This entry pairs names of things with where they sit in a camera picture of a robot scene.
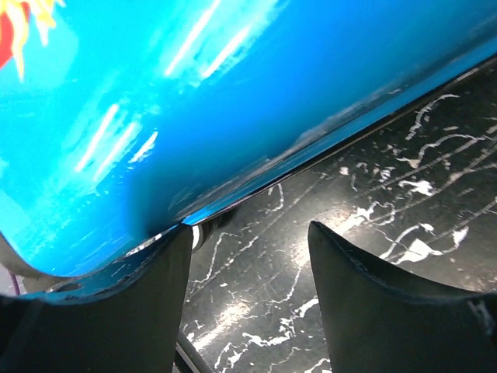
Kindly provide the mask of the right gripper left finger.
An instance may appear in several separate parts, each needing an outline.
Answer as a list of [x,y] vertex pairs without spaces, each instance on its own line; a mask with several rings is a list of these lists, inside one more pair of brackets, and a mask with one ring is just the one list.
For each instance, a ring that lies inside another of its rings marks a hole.
[[1,298],[3,372],[170,372],[193,233],[179,225],[60,291]]

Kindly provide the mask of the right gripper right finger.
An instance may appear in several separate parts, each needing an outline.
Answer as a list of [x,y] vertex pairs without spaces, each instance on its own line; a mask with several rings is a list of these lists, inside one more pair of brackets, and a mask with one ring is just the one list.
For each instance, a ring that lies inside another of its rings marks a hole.
[[321,222],[308,248],[334,372],[494,372],[496,295],[411,274]]

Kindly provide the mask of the blue fish-print suitcase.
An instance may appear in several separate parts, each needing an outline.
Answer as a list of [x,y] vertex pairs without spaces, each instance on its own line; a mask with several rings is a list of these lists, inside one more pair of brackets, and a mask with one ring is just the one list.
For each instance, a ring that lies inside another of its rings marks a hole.
[[495,52],[494,1],[3,1],[1,262],[104,267]]

